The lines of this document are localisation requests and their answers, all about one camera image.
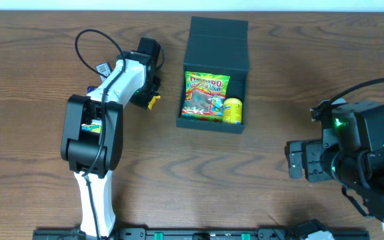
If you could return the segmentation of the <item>yellow candy wrapper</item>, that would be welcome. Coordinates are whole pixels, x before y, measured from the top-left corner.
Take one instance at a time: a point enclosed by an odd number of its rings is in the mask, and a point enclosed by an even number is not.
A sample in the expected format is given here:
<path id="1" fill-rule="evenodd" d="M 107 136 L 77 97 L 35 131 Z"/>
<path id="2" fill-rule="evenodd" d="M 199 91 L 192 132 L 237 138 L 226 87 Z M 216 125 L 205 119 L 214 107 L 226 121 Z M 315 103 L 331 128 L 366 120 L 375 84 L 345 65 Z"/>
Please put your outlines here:
<path id="1" fill-rule="evenodd" d="M 149 110 L 152 110 L 152 108 L 153 108 L 155 102 L 156 102 L 157 100 L 159 100 L 160 98 L 161 98 L 160 95 L 154 95 L 154 96 L 152 96 L 152 98 L 151 98 L 151 100 L 150 100 L 150 102 L 149 102 L 149 104 L 148 104 L 148 109 L 149 109 Z"/>

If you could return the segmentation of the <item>yellow Mentos bottle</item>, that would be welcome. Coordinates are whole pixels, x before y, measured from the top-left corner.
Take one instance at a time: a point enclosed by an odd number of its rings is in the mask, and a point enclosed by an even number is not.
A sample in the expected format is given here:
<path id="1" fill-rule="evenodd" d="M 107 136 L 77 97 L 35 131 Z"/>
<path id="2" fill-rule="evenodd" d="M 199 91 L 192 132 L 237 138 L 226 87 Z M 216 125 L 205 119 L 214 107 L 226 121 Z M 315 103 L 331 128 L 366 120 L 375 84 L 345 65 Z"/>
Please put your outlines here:
<path id="1" fill-rule="evenodd" d="M 237 98 L 228 98 L 223 103 L 223 122 L 242 124 L 243 103 Z"/>

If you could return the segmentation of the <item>Dairy Milk chocolate bar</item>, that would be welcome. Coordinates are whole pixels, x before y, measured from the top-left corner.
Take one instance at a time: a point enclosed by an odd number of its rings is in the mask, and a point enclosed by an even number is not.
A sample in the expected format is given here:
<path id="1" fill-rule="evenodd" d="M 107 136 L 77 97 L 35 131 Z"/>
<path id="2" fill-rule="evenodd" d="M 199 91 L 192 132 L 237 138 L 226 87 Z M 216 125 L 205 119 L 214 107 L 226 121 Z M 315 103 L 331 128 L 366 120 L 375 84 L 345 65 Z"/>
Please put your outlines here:
<path id="1" fill-rule="evenodd" d="M 95 89 L 96 89 L 95 86 L 88 86 L 87 92 L 90 93 L 90 92 L 94 91 Z"/>

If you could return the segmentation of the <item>blue Eclipse mint box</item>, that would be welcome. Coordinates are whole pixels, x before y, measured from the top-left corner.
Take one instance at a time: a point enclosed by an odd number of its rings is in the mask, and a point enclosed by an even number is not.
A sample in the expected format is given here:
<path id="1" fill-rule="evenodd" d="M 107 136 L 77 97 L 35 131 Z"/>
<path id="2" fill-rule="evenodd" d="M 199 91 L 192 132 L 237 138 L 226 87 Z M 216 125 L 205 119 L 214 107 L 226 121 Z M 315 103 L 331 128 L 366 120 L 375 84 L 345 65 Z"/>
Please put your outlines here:
<path id="1" fill-rule="evenodd" d="M 96 70 L 100 74 L 102 82 L 104 82 L 106 78 L 112 73 L 112 68 L 108 62 L 97 65 Z"/>

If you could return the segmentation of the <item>dark green open box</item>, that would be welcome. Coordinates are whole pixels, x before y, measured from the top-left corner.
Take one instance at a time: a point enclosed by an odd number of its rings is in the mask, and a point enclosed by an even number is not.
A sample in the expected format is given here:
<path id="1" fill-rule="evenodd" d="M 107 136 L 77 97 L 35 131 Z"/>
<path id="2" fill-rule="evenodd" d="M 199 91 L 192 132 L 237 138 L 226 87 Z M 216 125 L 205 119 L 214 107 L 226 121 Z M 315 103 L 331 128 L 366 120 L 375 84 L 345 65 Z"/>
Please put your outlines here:
<path id="1" fill-rule="evenodd" d="M 249 73 L 247 32 L 247 21 L 193 16 L 183 61 L 184 72 L 229 76 L 227 97 L 241 100 L 244 107 Z"/>

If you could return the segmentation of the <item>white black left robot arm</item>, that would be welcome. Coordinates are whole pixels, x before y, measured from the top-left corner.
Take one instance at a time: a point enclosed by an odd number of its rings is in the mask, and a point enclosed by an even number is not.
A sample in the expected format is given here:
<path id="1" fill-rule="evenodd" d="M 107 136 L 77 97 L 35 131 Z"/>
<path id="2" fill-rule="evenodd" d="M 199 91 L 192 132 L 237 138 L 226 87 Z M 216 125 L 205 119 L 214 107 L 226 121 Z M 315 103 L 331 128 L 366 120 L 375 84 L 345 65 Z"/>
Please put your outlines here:
<path id="1" fill-rule="evenodd" d="M 160 44 L 141 38 L 135 51 L 118 55 L 114 70 L 85 96 L 72 95 L 66 106 L 61 157 L 78 182 L 82 222 L 71 236 L 109 239 L 116 216 L 112 178 L 123 150 L 123 110 L 128 103 L 152 109 L 160 98 Z"/>

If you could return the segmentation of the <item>green Pretz snack box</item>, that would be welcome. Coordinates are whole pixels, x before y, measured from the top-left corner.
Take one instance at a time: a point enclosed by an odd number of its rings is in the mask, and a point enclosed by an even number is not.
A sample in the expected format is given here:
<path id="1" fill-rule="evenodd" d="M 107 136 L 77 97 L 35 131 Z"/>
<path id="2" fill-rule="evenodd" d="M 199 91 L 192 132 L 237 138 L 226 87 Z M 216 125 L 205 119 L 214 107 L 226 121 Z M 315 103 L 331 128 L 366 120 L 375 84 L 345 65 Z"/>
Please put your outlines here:
<path id="1" fill-rule="evenodd" d="M 83 123 L 81 125 L 81 130 L 82 131 L 89 131 L 89 132 L 93 132 L 93 133 L 100 133 L 101 127 L 102 127 L 101 121 L 93 119 L 90 122 L 90 124 Z"/>

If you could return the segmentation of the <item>Haribo worms candy bag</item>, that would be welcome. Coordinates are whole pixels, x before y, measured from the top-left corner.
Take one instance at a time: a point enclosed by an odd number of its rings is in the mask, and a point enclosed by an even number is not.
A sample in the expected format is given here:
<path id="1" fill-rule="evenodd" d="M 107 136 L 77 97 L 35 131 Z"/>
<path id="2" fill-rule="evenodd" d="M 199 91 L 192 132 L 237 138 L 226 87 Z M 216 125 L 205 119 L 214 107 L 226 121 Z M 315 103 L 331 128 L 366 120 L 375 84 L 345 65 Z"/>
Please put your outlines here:
<path id="1" fill-rule="evenodd" d="M 221 122 L 230 76 L 185 72 L 185 100 L 181 117 Z"/>

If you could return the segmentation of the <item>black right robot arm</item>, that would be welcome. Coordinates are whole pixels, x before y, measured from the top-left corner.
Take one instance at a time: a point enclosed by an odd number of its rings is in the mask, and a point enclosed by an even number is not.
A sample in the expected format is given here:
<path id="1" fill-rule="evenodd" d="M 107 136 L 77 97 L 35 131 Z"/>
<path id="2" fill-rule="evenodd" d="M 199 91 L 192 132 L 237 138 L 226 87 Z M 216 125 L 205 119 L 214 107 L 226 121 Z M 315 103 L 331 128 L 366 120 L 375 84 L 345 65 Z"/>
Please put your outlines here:
<path id="1" fill-rule="evenodd" d="M 311 115 L 321 124 L 321 137 L 286 143 L 290 178 L 335 180 L 343 195 L 353 190 L 362 198 L 358 203 L 348 196 L 362 216 L 384 224 L 384 104 L 323 101 Z"/>

